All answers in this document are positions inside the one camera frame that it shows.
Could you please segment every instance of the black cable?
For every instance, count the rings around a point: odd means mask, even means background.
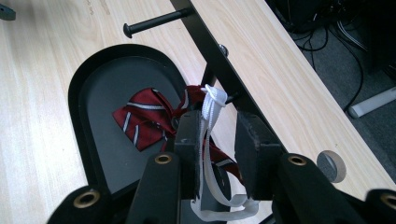
[[[306,49],[306,48],[304,48],[304,47],[302,47],[302,46],[299,46],[299,45],[297,45],[297,47],[298,47],[299,49],[305,50],[305,51],[319,51],[319,50],[321,50],[321,49],[324,49],[324,48],[326,47],[326,45],[327,45],[327,42],[329,41],[329,32],[328,32],[328,29],[325,28],[325,31],[326,31],[326,39],[325,39],[325,42],[324,42],[324,44],[323,44],[322,47],[320,47],[320,48],[318,48],[318,49]]]
[[[308,39],[309,47],[312,49],[312,43],[311,43],[311,38]],[[315,61],[314,61],[314,51],[310,51],[311,53],[311,61],[312,61],[312,67],[314,68],[315,72],[317,71],[317,68],[315,67]]]
[[[359,84],[359,88],[356,91],[356,93],[353,96],[353,98],[349,101],[349,103],[343,109],[344,112],[347,112],[347,110],[352,106],[353,102],[358,97],[359,93],[361,93],[361,88],[363,87],[363,79],[364,79],[363,67],[361,66],[361,61],[359,60],[358,56],[356,56],[356,54],[352,51],[352,49],[349,48],[349,46],[344,42],[344,40],[341,39],[338,35],[336,35],[331,29],[330,29],[330,33],[332,33],[334,35],[334,37],[337,38],[338,41],[340,41],[341,44],[344,45],[344,47],[346,47],[346,49],[350,52],[350,54],[352,54],[353,58],[355,58],[356,62],[358,63],[359,70],[361,72],[361,83]]]
[[[313,35],[314,35],[314,32],[311,32],[309,38],[304,42],[303,48],[305,48],[305,45],[306,45],[306,44],[309,44],[309,48],[312,49],[312,42],[311,42],[311,39],[312,39]],[[317,68],[315,67],[315,61],[314,61],[314,51],[311,50],[311,51],[309,51],[309,52],[310,52],[310,54],[311,54],[312,67],[314,68],[315,71],[317,71]]]
[[[306,36],[303,36],[303,37],[300,37],[300,38],[297,38],[297,39],[292,39],[292,40],[294,40],[294,41],[297,41],[297,40],[302,40],[302,39],[306,39],[307,37],[309,37],[309,36],[311,36],[312,35],[312,33],[314,33],[313,31],[311,31],[308,35],[306,35]]]
[[[342,35],[340,35],[340,30],[339,30],[339,29],[336,29],[336,32],[337,32],[338,37],[340,37],[341,39],[343,39],[344,42],[347,43],[349,46],[351,46],[351,47],[353,47],[353,48],[355,48],[355,49],[361,50],[361,51],[363,51],[363,52],[367,52],[367,51],[364,51],[364,50],[363,50],[361,47],[359,47],[357,44],[353,43],[351,40],[345,38],[345,37],[344,37],[344,34],[341,33]]]

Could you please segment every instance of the brass insert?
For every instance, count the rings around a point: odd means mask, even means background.
[[[301,166],[306,165],[306,160],[299,156],[289,156],[288,160],[289,160],[289,162],[293,163],[294,165],[301,165]]]
[[[76,208],[86,208],[97,203],[99,199],[100,199],[99,191],[95,189],[90,189],[78,195],[78,197],[73,201],[73,205]]]
[[[170,162],[172,160],[172,157],[170,157],[169,155],[159,155],[155,158],[155,162],[157,162],[158,164],[166,164],[168,162]]]
[[[392,209],[396,210],[396,196],[393,194],[383,193],[381,201]]]

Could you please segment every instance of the black plastic part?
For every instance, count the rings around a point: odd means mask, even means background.
[[[307,157],[283,155],[277,176],[280,183],[276,187],[285,190],[301,223],[366,223]]]
[[[152,155],[125,223],[179,223],[179,211],[179,158],[171,152]]]
[[[165,147],[164,151],[175,152],[175,138],[168,138],[166,140],[166,147]]]
[[[166,14],[166,15],[148,20],[148,21],[142,21],[142,22],[139,22],[134,25],[128,25],[125,23],[123,26],[123,32],[129,38],[132,38],[133,34],[136,34],[138,32],[165,24],[169,21],[178,20],[178,19],[184,17],[185,15],[186,15],[186,11],[181,9],[179,11],[172,12],[172,13],[169,13],[169,14]]]
[[[271,209],[273,211],[276,224],[302,223],[290,203],[280,202],[279,200],[274,199]]]
[[[93,192],[98,200],[95,202]],[[79,204],[95,202],[87,207],[77,207]],[[86,186],[70,193],[49,218],[49,224],[107,224],[112,218],[111,194],[106,187]]]
[[[396,223],[396,191],[370,190],[366,196],[365,210],[372,214],[371,223]]]
[[[198,194],[200,121],[201,111],[192,110],[181,116],[178,124],[175,153],[181,160],[182,199],[194,199]]]
[[[282,146],[258,116],[238,111],[235,158],[248,197],[272,200],[271,183],[282,154]]]
[[[126,214],[150,155],[161,144],[139,152],[111,113],[148,87],[159,90],[176,107],[186,84],[163,53],[140,45],[118,45],[87,59],[72,78],[68,103],[89,185],[107,186],[115,216]]]
[[[221,51],[223,52],[223,54],[228,57],[228,50],[224,45],[219,45]],[[212,70],[209,68],[208,65],[206,65],[205,67],[205,71],[204,71],[204,76],[202,77],[202,81],[201,81],[201,86],[204,86],[205,84],[208,84],[209,86],[214,86],[216,83],[216,76],[215,74],[212,72]]]
[[[15,21],[17,13],[9,7],[0,4],[0,20]]]

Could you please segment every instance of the white stripe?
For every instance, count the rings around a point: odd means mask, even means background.
[[[181,108],[185,109],[187,106],[189,106],[189,94],[187,93],[187,90],[184,90],[184,105]]]
[[[161,105],[140,105],[136,103],[128,103],[127,105],[136,106],[142,109],[163,109],[163,106]]]
[[[163,130],[163,138],[165,138],[165,141],[168,141],[168,138],[166,137],[165,131]]]
[[[126,119],[125,119],[125,123],[124,126],[122,128],[122,130],[124,132],[126,132],[126,129],[128,128],[128,123],[129,123],[129,118],[131,117],[131,112],[128,112],[128,114],[126,114]]]
[[[216,163],[216,165],[217,165],[217,166],[223,166],[223,165],[226,165],[226,164],[228,164],[228,163],[233,163],[233,161],[230,160],[230,159],[227,159],[227,160],[225,160],[225,161],[220,161],[220,162]]]
[[[134,145],[137,147],[137,136],[139,135],[139,125],[134,126]]]

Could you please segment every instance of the black metal bar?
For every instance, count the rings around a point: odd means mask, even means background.
[[[276,140],[259,117],[238,111],[235,158],[249,198],[262,201],[273,199],[271,182],[283,153]]]
[[[49,218],[49,224],[110,223],[111,193],[104,186],[85,186],[71,192]]]
[[[175,153],[181,163],[181,199],[194,199],[199,187],[199,127],[201,112],[185,113],[177,128]]]
[[[396,191],[391,189],[372,189],[366,196],[362,211],[370,223],[390,224],[396,221]]]
[[[233,66],[228,61],[227,57],[225,57],[219,44],[213,35],[210,34],[191,1],[171,0],[171,2],[175,10],[186,9],[189,11],[188,15],[181,20],[198,50],[200,50],[201,54],[205,58],[207,65],[213,73],[216,74],[216,78],[219,80],[223,89],[226,92],[238,92],[238,97],[233,99],[233,105],[236,109],[241,109],[259,116],[262,121],[264,121],[265,125],[271,130],[272,134],[276,136],[277,142],[281,144],[276,133],[251,97],[248,89],[233,69]]]
[[[132,34],[136,34],[138,32],[165,24],[169,21],[175,21],[175,20],[181,19],[181,18],[185,17],[186,15],[187,15],[187,11],[181,9],[179,11],[171,12],[169,14],[166,14],[166,15],[163,15],[163,16],[160,16],[157,18],[153,18],[148,21],[142,21],[142,22],[139,22],[134,25],[128,25],[125,23],[123,26],[123,32],[129,38],[132,38]]]
[[[283,155],[277,166],[277,177],[280,182],[275,188],[284,189],[286,195],[275,193],[274,202],[278,196],[287,197],[301,223],[366,223],[307,157]]]
[[[180,161],[176,154],[151,156],[126,219],[129,223],[179,223]]]
[[[225,104],[232,103],[234,100],[236,100],[239,96],[239,92],[234,92],[231,93],[231,95],[228,95],[227,100],[225,101]]]
[[[224,56],[228,57],[228,50],[224,45],[219,45],[221,51],[223,52]],[[216,83],[216,76],[212,72],[212,70],[209,68],[209,65],[207,64],[205,67],[204,71],[204,76],[202,77],[201,81],[201,86],[204,86],[205,84],[208,84],[209,86],[213,86]]]

